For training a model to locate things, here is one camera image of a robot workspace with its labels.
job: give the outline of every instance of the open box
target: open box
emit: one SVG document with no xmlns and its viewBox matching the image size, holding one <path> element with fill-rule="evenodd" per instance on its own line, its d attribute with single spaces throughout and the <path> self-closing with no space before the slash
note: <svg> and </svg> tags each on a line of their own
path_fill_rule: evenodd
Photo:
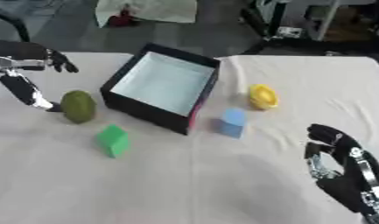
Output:
<svg viewBox="0 0 379 224">
<path fill-rule="evenodd" d="M 148 44 L 101 88 L 106 106 L 187 135 L 220 61 Z"/>
</svg>

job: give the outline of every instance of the white tablecloth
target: white tablecloth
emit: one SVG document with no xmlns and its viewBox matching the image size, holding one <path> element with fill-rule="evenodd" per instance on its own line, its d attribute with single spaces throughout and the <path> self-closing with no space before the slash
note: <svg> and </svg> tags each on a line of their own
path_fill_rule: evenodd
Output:
<svg viewBox="0 0 379 224">
<path fill-rule="evenodd" d="M 194 130 L 181 136 L 105 108 L 99 87 L 130 56 L 69 53 L 81 72 L 28 73 L 48 99 L 89 91 L 98 116 L 82 125 L 28 108 L 0 85 L 0 224 L 326 224 L 359 215 L 313 183 L 303 159 L 305 129 L 346 131 L 379 159 L 379 66 L 367 58 L 236 56 Z M 265 83 L 280 107 L 247 105 Z M 214 132 L 224 109 L 246 110 L 237 140 Z M 123 157 L 108 158 L 95 134 L 114 123 L 129 132 Z"/>
<path fill-rule="evenodd" d="M 111 16 L 120 15 L 125 5 L 136 18 L 175 23 L 194 23 L 196 0 L 99 0 L 95 8 L 96 21 L 103 27 Z"/>
</svg>

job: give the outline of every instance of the office chair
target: office chair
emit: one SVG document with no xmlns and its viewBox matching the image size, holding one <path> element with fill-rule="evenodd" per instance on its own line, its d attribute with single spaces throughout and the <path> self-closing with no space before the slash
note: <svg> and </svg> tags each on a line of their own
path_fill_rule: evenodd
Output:
<svg viewBox="0 0 379 224">
<path fill-rule="evenodd" d="M 9 24 L 15 27 L 21 41 L 30 42 L 30 35 L 27 31 L 25 23 L 23 23 L 23 21 L 20 18 L 15 17 L 7 11 L 0 9 L 0 19 L 2 19 L 5 22 L 8 22 Z"/>
<path fill-rule="evenodd" d="M 360 55 L 379 61 L 379 35 L 377 35 L 379 8 L 375 14 L 376 20 L 371 40 L 331 42 L 312 40 L 305 34 L 300 38 L 287 38 L 278 33 L 287 4 L 284 0 L 277 0 L 269 23 L 263 20 L 262 13 L 256 7 L 256 0 L 247 9 L 242 10 L 242 18 L 262 37 L 259 43 L 250 47 L 243 54 L 264 54 L 263 52 L 267 49 L 273 48 L 288 50 L 282 55 L 291 55 L 291 52 L 296 55 Z"/>
</svg>

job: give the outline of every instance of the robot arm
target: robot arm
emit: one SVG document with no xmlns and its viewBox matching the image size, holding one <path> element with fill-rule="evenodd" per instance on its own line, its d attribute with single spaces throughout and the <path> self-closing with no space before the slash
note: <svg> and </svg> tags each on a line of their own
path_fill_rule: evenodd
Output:
<svg viewBox="0 0 379 224">
<path fill-rule="evenodd" d="M 28 42 L 11 42 L 0 40 L 0 81 L 21 102 L 48 112 L 61 112 L 60 105 L 46 100 L 38 87 L 23 76 L 19 69 L 43 71 L 54 67 L 57 72 L 64 67 L 70 73 L 77 73 L 78 68 L 60 52 L 47 49 L 42 45 Z"/>
<path fill-rule="evenodd" d="M 309 137 L 323 144 L 308 143 L 305 159 L 317 186 L 368 223 L 379 224 L 379 163 L 349 135 L 313 124 Z M 328 170 L 321 153 L 331 155 L 344 172 Z"/>
</svg>

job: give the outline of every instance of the yellow toy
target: yellow toy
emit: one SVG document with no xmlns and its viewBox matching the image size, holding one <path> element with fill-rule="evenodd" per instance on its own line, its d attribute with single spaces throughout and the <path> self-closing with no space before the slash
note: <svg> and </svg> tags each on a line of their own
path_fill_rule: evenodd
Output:
<svg viewBox="0 0 379 224">
<path fill-rule="evenodd" d="M 273 109 L 279 103 L 275 91 L 264 84 L 250 86 L 249 100 L 258 109 Z"/>
</svg>

